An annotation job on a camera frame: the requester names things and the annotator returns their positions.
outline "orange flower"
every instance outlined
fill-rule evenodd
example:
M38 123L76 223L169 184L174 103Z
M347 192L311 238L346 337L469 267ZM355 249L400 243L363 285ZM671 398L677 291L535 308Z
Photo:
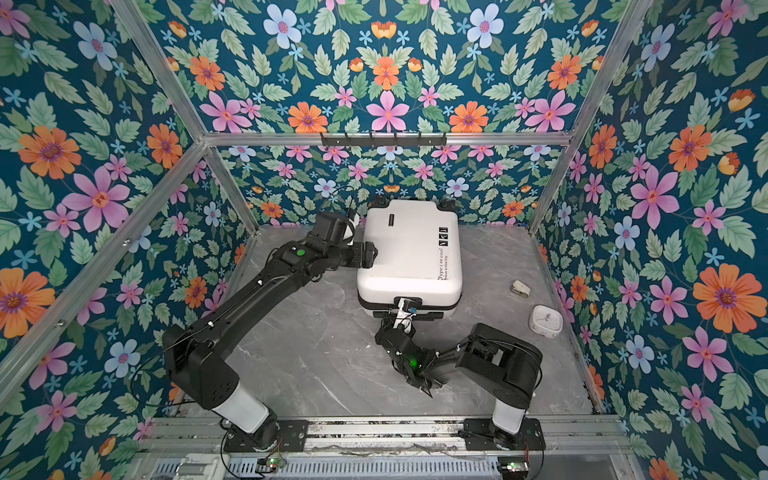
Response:
M504 205L504 209L502 209L502 213L505 217L516 217L519 214L523 213L523 209L525 208L525 205L523 205L522 202L513 201L506 205Z
M349 62L349 69L351 71L362 71L362 58L353 58Z
M455 134L479 134L482 127L488 124L485 114L488 109L484 105L478 107L478 102L468 101L466 107L456 107L455 115L451 115L449 123L453 125L451 131Z
M208 57L200 56L200 58L192 57L190 59L190 71L192 75L196 75L194 78L197 83L203 85L208 90L223 90L224 74L221 73L221 67L216 65L215 61L208 61Z
M272 218L280 218L283 216L283 208L273 202L264 202L261 204L261 210Z
M114 444L116 441L117 440L115 437L110 437L104 440L104 443L102 443L101 447L99 447L98 449L98 454L101 455L102 457L105 457L110 453L112 453L112 450L114 449Z
M584 279L579 275L571 280L571 293L574 294L574 300L579 303L587 299L587 286L584 284Z
M739 155L736 154L736 152L730 152L729 154L723 155L720 159L720 163L717 164L717 168L722 174L735 175L739 171L740 165L741 160L739 160Z
M170 30L176 34L178 38L184 38L187 36L187 28L175 20L168 22L168 28L170 28Z
M419 71L422 68L424 68L424 65L422 65L422 61L419 60L416 57L411 57L410 60L408 60L408 69L410 71Z
M650 477L653 480L680 480L677 473L672 470L661 458L652 458L650 461Z
M205 294L208 293L208 287L203 277L198 276L190 281L190 285L187 287L187 297L184 298L184 302L190 306L190 308L197 308L203 304L205 300Z
M581 34L585 37L592 35L594 31L598 29L599 24L600 22L597 20L590 20L589 22L585 23L583 27L581 27Z
M175 131L170 131L166 124L152 125L149 127L149 133L152 135L147 137L147 146L153 149L152 158L170 169L182 154L178 135Z
M43 288L48 279L38 272L24 278L20 268L0 270L0 329L5 327L5 338L12 339L27 333L27 322L34 325L45 312L42 307L55 300L52 288Z
M694 284L694 298L702 300L696 309L705 320L715 317L715 328L725 333L733 331L734 323L741 333L757 328L752 315L764 317L768 302L752 295L763 289L752 273L739 277L738 266L722 263L719 275L709 267L700 277L703 283Z
M605 400L605 390L603 390L603 377L600 376L597 369L595 369L592 365L589 365L589 373L592 375L592 380L594 380L594 387L598 391L600 400Z
M298 134L324 134L328 131L328 119L321 115L322 112L316 105L310 107L305 101L300 101L297 107L291 107L288 113L291 116L288 124L296 128Z
M80 164L80 155L74 153L80 147L59 128L51 132L48 127L35 127L34 137L23 134L18 142L24 147L18 151L22 161L32 164L29 169L41 177L49 174L59 180L64 174L74 172L74 166Z
M576 81L576 75L581 72L581 57L565 55L562 61L556 61L552 65L552 71L547 75L549 86L564 90L568 85Z
M589 163L592 167L602 168L614 157L616 148L616 129L613 125L603 125L599 132L592 137L592 145L589 147Z
M397 31L397 24L395 22L373 22L371 31L376 38L392 38Z
M398 73L400 73L400 67L395 65L391 57L381 57L379 64L373 67L373 74L376 76L373 80L384 90L392 90L392 86L397 85Z
M694 171L699 166L699 162L710 154L707 145L711 143L712 134L705 133L703 125L697 125L693 130L686 127L680 132L680 138L672 140L673 152L670 154L670 163L674 164L674 169L679 172L683 169Z
M739 111L746 108L747 105L752 103L755 99L755 94L747 88L746 90L736 90L733 95L730 96L728 101L728 108L731 111Z
M245 243L241 243L238 248L235 249L235 265L240 263L243 259L243 253L245 253Z

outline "metal bar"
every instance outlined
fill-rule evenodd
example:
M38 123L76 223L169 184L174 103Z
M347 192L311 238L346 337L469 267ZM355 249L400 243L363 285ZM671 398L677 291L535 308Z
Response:
M319 134L260 134L257 132L242 132L239 134L206 134L205 144L209 147L231 147L232 145L309 145L309 146L322 146L323 137L326 141L355 141L356 144L371 143L371 138L374 139L375 144L380 144L381 141L389 141L391 144L397 144L398 140L407 139L409 142L413 142L418 139L419 134L349 134L349 135L336 135L328 134L322 137ZM535 132L529 133L492 133L492 134L446 134L445 142L447 145L470 145L470 144L482 144L482 145L561 145L565 146L571 143L573 135L569 131L560 132L547 132L543 134L537 134Z
M83 267L40 320L3 359L0 363L0 409L16 394L18 387L40 363L43 355L53 348L69 323L88 304L96 289L120 262L132 239L141 235L168 202L171 194L192 173L204 151L202 142L195 142L184 152L144 202L136 207L93 260Z
M187 92L181 87L176 74L170 69L166 54L157 43L157 39L134 0L112 0L111 5L136 44L141 57L152 70L157 84L170 100L170 104L174 106L192 140L201 140L206 133L203 121L187 96Z
M232 203L232 207L237 212L237 216L240 217L240 221L245 225L245 229L250 235L256 235L256 231L259 230L256 219L253 218L243 192L240 191L240 187L235 183L235 179L224 163L219 150L215 147L209 147L208 152L205 154L205 159L214 176L219 180L221 191Z
M608 92L608 88L611 86L611 82L616 76L616 72L624 60L624 56L627 54L629 45L632 42L632 38L640 28L645 14L650 8L650 5L654 0L630 0L626 10L624 10L624 16L619 21L619 25L616 27L614 37L611 39L611 43L608 44L608 50L605 52L603 65L600 67L598 74L592 82L592 87L589 89L587 97L584 99L584 103L579 109L578 115L574 122L574 129L571 132L573 135L573 141L565 148L560 155L558 164L555 165L554 170L549 176L549 182L541 193L541 197L538 200L538 207L536 207L536 214L533 217L533 221L530 223L530 231L535 232L538 226L544 219L544 215L552 204L552 201L557 196L558 189L565 179L565 175L568 172L568 165L576 157L578 149L581 147L581 143L584 141L584 136L587 134L592 120L595 114L598 112L600 103L603 101L603 97Z

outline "mounting plate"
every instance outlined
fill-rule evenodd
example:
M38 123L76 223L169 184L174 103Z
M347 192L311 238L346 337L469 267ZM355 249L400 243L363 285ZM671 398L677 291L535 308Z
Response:
M282 438L280 442L281 452L303 452L306 442L306 431L310 427L307 420L278 420L278 436ZM224 443L226 453L254 453L253 443L250 439L234 433L233 438L227 436Z

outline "gray floor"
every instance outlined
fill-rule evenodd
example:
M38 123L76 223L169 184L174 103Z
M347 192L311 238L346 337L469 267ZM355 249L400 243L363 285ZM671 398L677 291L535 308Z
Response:
M243 283L263 265L271 249L303 237L301 229L260 231ZM448 319L415 323L420 345L445 348L483 322L536 345L544 354L544 378L530 412L592 411L568 332L546 339L528 328L534 305L554 306L535 251L521 227L459 230L464 293ZM524 299L510 293L520 279L532 289ZM357 300L356 271L328 272L283 301L253 328L227 362L241 381L279 416L488 415L494 399L459 372L433 389L434 399L409 386L373 340L379 320ZM186 415L199 415L193 406Z

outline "white suitcase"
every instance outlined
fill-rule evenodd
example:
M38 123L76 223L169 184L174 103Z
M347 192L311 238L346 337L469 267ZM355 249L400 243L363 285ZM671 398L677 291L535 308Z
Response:
M462 256L453 202L438 207L431 201L377 197L363 237L379 250L373 268L357 270L358 299L369 315L388 316L400 297L420 303L415 319L455 312L462 296Z

